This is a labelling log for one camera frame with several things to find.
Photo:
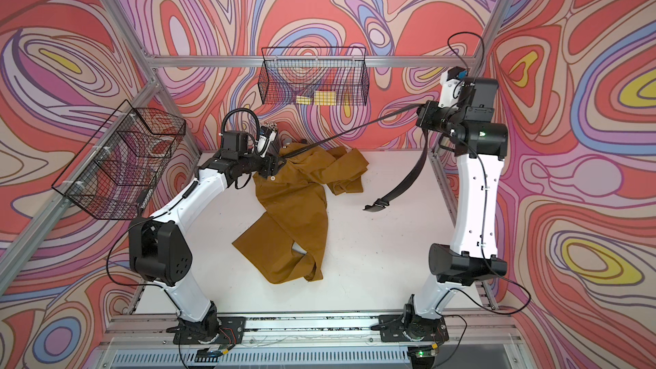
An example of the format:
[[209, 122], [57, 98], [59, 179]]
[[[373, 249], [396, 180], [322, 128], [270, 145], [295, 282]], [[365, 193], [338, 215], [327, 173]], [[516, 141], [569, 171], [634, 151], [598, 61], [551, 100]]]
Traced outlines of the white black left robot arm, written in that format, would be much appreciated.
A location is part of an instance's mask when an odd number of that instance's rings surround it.
[[274, 146], [278, 127], [261, 124], [252, 110], [230, 111], [220, 136], [219, 150], [199, 166], [190, 184], [152, 215], [131, 221], [128, 229], [130, 269], [146, 285], [163, 290], [181, 325], [203, 331], [218, 329], [220, 321], [215, 304], [192, 276], [186, 232], [217, 196], [237, 187], [241, 177], [275, 176], [281, 167]]

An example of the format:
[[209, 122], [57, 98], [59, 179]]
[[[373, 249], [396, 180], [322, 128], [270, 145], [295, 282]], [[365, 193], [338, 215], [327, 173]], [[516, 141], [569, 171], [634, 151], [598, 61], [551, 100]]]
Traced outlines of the black leather belt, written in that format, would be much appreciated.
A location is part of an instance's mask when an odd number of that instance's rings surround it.
[[[290, 160], [293, 157], [296, 157], [298, 155], [302, 155], [305, 152], [312, 150], [316, 147], [319, 147], [321, 145], [324, 145], [336, 138], [340, 138], [341, 136], [344, 136], [348, 133], [352, 133], [355, 130], [360, 130], [364, 127], [371, 126], [375, 123], [378, 123], [380, 121], [387, 120], [389, 118], [392, 118], [393, 116], [396, 116], [398, 114], [406, 113], [408, 111], [413, 110], [416, 114], [418, 114], [423, 108], [425, 107], [425, 104], [410, 104], [406, 107], [403, 107], [401, 109], [395, 110], [389, 114], [385, 114], [380, 116], [379, 118], [366, 122], [364, 124], [361, 124], [360, 126], [356, 126], [350, 130], [344, 131], [342, 133], [338, 133], [334, 136], [331, 136], [329, 138], [325, 138], [319, 142], [312, 143], [311, 145], [306, 145], [305, 147], [300, 148], [300, 150], [295, 150], [294, 152], [284, 155], [283, 158], [285, 160]], [[373, 204], [366, 205], [365, 208], [363, 208], [364, 211], [369, 212], [369, 213], [378, 213], [386, 208], [388, 208], [393, 200], [396, 200], [396, 198], [399, 198], [402, 194], [404, 194], [407, 190], [409, 190], [415, 181], [420, 177], [420, 174], [423, 171], [425, 161], [428, 157], [428, 148], [429, 148], [429, 141], [430, 138], [428, 136], [428, 131], [423, 130], [422, 135], [425, 139], [424, 147], [421, 151], [420, 158], [418, 161], [415, 163], [411, 171], [404, 177], [404, 179], [389, 193], [384, 195], [381, 198], [378, 198]]]

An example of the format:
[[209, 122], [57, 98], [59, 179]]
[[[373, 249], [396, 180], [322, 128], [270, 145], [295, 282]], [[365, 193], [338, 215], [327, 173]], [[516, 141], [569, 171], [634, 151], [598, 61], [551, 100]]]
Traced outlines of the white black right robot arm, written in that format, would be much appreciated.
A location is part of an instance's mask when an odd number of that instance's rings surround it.
[[458, 290], [507, 273], [495, 238], [495, 205], [508, 145], [507, 126], [492, 121], [497, 90], [492, 79], [445, 79], [439, 100], [419, 113], [420, 128], [454, 145], [459, 173], [454, 237], [449, 245], [430, 246], [430, 277], [412, 298], [420, 319], [441, 319]]

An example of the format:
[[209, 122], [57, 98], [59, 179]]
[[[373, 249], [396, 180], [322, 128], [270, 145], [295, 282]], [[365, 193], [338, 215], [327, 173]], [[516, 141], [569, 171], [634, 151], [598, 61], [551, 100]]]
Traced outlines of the mustard brown trousers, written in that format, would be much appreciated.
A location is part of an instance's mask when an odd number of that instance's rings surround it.
[[264, 214], [233, 246], [271, 284], [323, 279], [329, 217], [326, 190], [362, 193], [369, 162], [357, 149], [321, 147], [292, 157], [277, 175], [255, 177]]

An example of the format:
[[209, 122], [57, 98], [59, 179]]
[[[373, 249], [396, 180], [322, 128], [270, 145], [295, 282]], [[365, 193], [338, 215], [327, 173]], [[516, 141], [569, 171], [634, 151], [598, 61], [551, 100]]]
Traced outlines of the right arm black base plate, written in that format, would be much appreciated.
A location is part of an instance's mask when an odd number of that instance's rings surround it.
[[377, 331], [383, 343], [432, 342], [441, 345], [449, 341], [444, 319], [425, 319], [418, 315], [385, 314], [370, 327]]

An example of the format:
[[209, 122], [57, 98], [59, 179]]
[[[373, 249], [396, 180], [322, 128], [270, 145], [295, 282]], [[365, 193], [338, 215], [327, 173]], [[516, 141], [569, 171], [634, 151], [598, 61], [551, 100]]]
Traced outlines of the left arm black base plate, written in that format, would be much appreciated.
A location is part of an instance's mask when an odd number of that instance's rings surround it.
[[242, 316], [212, 315], [201, 322], [178, 319], [166, 333], [174, 335], [176, 345], [237, 345], [243, 341], [245, 324]]

